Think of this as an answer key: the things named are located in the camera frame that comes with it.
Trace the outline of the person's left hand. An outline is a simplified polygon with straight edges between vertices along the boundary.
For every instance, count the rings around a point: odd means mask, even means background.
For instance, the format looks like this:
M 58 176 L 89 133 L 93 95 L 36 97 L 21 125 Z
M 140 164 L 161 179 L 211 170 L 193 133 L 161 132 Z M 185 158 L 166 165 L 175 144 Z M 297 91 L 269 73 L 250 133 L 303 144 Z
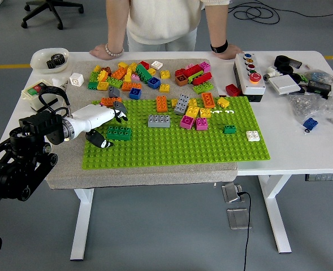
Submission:
M 214 53 L 216 57 L 223 60 L 230 60 L 236 57 L 236 54 L 244 53 L 239 47 L 233 44 L 229 44 L 226 51 L 223 53 Z

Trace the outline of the person's right hand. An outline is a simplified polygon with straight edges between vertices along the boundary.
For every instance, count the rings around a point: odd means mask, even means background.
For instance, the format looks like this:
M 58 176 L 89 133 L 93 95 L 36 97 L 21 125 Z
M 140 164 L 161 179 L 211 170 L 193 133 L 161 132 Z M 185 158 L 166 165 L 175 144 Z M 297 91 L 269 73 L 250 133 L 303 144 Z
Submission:
M 110 60 L 112 57 L 106 52 L 105 44 L 97 45 L 94 49 L 92 49 L 89 53 L 92 56 L 95 56 L 98 59 L 102 60 Z

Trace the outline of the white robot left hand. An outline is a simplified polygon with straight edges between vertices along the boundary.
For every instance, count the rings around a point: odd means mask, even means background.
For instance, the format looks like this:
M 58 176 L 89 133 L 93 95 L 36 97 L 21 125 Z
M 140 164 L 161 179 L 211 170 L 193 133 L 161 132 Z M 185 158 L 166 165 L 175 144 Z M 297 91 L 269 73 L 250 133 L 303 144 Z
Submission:
M 116 118 L 120 123 L 121 118 L 127 121 L 124 112 L 108 108 L 100 104 L 89 104 L 73 113 L 72 117 L 63 119 L 64 140 L 76 138 L 81 132 L 86 132 L 86 139 L 99 148 L 109 148 L 114 144 L 108 141 L 95 128 Z

